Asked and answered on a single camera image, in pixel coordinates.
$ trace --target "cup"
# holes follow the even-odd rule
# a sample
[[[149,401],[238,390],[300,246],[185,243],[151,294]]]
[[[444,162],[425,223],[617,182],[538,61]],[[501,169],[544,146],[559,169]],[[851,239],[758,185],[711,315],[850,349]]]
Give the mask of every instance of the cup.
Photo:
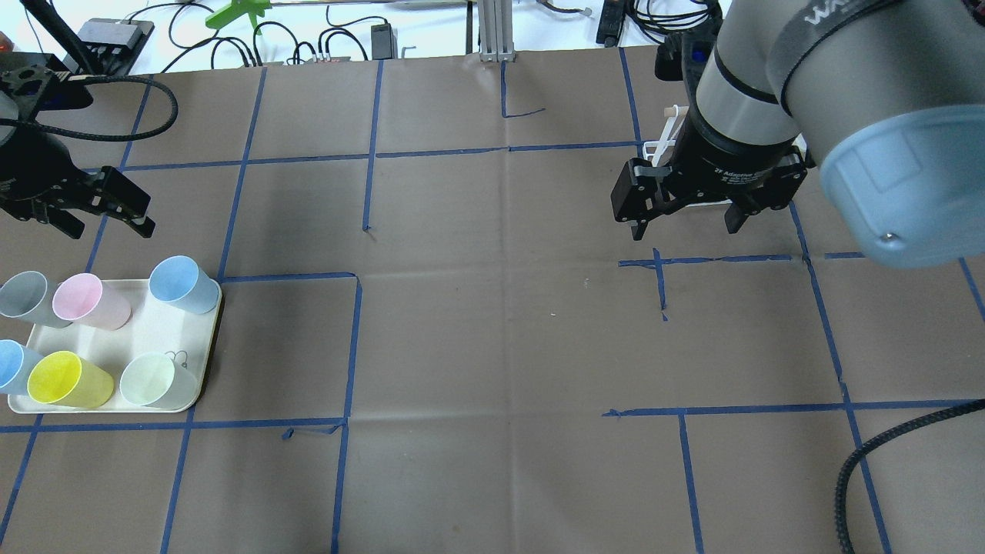
[[[0,340],[0,392],[27,394],[28,376],[42,356],[17,341]]]
[[[51,300],[55,315],[108,331],[118,329],[130,318],[130,303],[92,273],[79,273],[65,280]]]
[[[219,283],[188,256],[172,256],[151,272],[151,295],[191,313],[211,312],[219,303]]]
[[[181,355],[184,361],[178,362]],[[188,353],[183,350],[141,354],[120,377],[120,394],[135,406],[177,410],[195,398],[197,389],[198,380],[188,371]]]
[[[77,354],[48,354],[28,377],[28,396],[42,404],[97,408],[113,395],[113,377]]]
[[[0,314],[46,327],[66,327],[71,321],[58,317],[51,309],[54,293],[55,288],[41,273],[18,273],[0,288]]]

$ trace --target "white tray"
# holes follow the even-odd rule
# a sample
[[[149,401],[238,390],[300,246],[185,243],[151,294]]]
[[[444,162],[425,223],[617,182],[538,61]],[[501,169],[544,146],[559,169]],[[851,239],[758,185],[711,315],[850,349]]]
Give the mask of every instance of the white tray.
[[[50,413],[174,413],[187,410],[202,391],[206,364],[212,351],[212,338],[219,325],[223,292],[219,290],[219,302],[211,312],[198,315],[168,306],[154,299],[148,291],[147,279],[122,279],[103,281],[119,291],[133,307],[133,314],[125,325],[115,331],[86,327],[77,323],[55,329],[35,325],[28,339],[28,348],[42,356],[68,350],[103,368],[113,377],[113,395],[99,408],[71,408],[41,404],[29,396],[11,394],[7,404],[19,414]],[[137,356],[146,352],[188,353],[188,371],[198,380],[195,396],[188,405],[176,410],[161,410],[134,406],[123,399],[119,391],[123,369]]]

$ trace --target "pink cup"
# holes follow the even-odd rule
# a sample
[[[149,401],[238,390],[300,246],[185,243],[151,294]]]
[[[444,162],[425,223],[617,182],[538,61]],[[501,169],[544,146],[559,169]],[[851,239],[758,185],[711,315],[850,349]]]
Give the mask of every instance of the pink cup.
[[[109,331],[122,327],[131,312],[130,303],[92,273],[66,279],[55,291],[51,309],[67,321]]]

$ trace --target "blue joint cover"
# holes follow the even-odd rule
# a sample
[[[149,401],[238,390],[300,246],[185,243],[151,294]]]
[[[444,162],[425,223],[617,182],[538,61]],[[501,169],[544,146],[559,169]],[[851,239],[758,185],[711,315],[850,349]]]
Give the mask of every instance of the blue joint cover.
[[[985,251],[985,104],[922,109],[838,144],[821,186],[866,256],[924,267]]]

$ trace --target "yellow cup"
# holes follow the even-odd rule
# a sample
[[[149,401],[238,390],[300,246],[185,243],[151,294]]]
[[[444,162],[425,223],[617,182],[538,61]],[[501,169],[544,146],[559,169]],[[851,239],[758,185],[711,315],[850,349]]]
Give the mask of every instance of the yellow cup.
[[[41,359],[28,377],[28,396],[42,404],[96,408],[113,395],[113,377],[68,351]]]

